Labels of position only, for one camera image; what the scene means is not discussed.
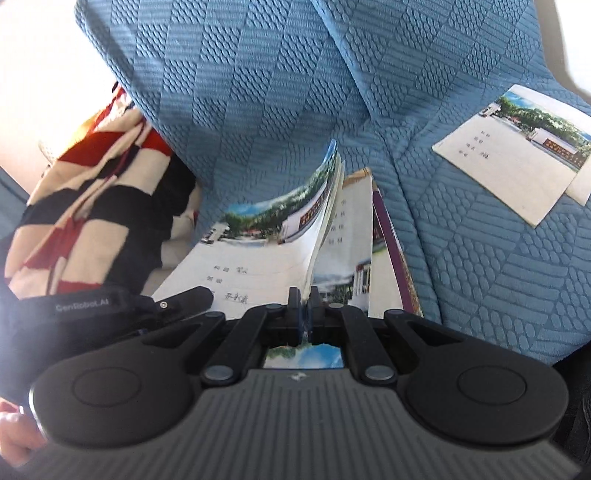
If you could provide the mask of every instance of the striped scarf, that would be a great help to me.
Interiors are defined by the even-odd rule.
[[[19,298],[110,284],[150,295],[187,255],[195,176],[118,88],[33,191],[4,276]]]

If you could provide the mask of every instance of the open booklet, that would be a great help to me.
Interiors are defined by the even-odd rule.
[[[284,304],[290,287],[305,297],[342,183],[333,140],[306,184],[267,202],[230,205],[152,297],[205,286],[212,310],[227,319],[260,304]]]
[[[154,293],[161,300],[196,286],[212,310],[240,318],[251,307],[305,300],[318,287],[327,303],[420,314],[400,243],[365,168],[343,180],[333,141],[309,181],[268,202],[232,205]]]
[[[402,248],[368,169],[347,177],[314,266],[325,301],[354,305],[383,318],[388,309],[422,315]],[[339,348],[304,341],[270,349],[264,368],[342,368]]]
[[[591,194],[591,118],[520,85],[513,85],[433,150],[532,226],[563,193],[581,205]]]

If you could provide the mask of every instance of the circular pad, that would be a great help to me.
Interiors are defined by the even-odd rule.
[[[114,407],[134,398],[141,388],[139,377],[125,368],[99,368],[79,376],[73,391],[78,400],[92,407]]]

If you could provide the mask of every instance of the blue sky photo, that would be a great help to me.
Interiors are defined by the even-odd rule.
[[[343,368],[340,348],[327,345],[307,344],[297,348],[294,358],[276,356],[267,358],[264,368],[287,368],[293,370],[315,368]]]

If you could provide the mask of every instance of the finger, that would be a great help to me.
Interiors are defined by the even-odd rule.
[[[18,412],[18,407],[12,403],[10,403],[8,400],[4,400],[3,398],[0,398],[0,412],[6,411],[8,413],[16,413]]]
[[[27,463],[31,457],[31,451],[10,442],[0,442],[0,455],[16,468]]]
[[[30,450],[47,443],[35,421],[21,413],[0,414],[0,432],[10,443]]]

